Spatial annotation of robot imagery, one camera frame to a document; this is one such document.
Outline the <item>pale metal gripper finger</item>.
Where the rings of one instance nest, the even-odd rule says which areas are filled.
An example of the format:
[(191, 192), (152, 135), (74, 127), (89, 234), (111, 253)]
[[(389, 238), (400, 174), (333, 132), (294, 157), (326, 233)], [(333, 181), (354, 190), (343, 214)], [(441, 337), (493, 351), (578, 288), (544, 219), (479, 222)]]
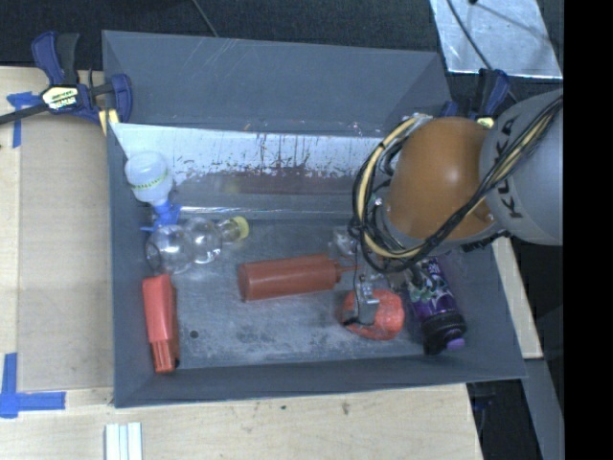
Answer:
[(373, 325), (378, 306), (373, 283), (361, 276), (357, 284), (357, 321), (365, 326)]

